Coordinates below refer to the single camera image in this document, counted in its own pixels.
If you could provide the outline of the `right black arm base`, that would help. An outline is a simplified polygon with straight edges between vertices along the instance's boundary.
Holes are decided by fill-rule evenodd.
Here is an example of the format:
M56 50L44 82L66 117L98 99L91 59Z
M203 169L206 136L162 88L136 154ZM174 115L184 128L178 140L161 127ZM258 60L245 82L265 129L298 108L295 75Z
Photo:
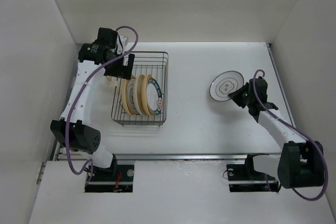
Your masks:
M223 175L227 174L231 193L278 193L281 190L282 185L278 179L265 173L257 172L254 169L253 158L260 155L264 154L248 154L243 163L229 163L226 165Z

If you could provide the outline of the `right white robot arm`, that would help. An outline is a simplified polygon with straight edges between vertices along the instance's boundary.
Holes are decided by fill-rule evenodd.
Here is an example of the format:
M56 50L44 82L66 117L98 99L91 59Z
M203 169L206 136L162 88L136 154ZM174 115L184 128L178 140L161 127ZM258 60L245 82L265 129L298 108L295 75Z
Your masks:
M286 189L322 186L326 165L321 158L322 145L311 143L283 119L278 107L268 102L267 88L266 80L258 77L228 95L239 107L248 108L249 114L281 148L279 158L262 153L247 155L244 175L254 179L267 174Z

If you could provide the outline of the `white plate green rim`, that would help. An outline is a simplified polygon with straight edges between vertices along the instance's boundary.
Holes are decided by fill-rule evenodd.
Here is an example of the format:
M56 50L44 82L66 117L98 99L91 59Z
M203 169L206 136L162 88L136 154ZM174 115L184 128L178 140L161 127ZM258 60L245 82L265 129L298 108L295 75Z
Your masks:
M209 87L210 97L217 102L230 100L230 93L237 91L244 84L244 77L238 71L226 71L219 74Z

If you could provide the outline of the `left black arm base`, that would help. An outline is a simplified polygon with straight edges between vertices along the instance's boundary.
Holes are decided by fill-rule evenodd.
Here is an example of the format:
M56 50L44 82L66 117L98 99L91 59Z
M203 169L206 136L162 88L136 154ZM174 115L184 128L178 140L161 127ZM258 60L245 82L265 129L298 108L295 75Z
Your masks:
M132 193L134 164L118 164L114 156L109 168L100 168L91 165L85 168L87 172L85 192L86 193Z

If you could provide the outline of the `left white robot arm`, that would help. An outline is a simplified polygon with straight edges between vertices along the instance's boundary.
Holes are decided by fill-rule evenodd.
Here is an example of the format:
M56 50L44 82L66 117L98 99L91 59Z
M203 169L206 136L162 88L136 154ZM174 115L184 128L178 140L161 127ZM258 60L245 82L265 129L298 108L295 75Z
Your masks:
M117 176L116 157L101 143L101 133L91 127L91 110L96 89L104 77L131 78L134 54L126 50L127 37L116 29L99 28L94 42L78 52L77 72L67 105L50 129L65 148L68 165L75 175L89 168L105 180Z

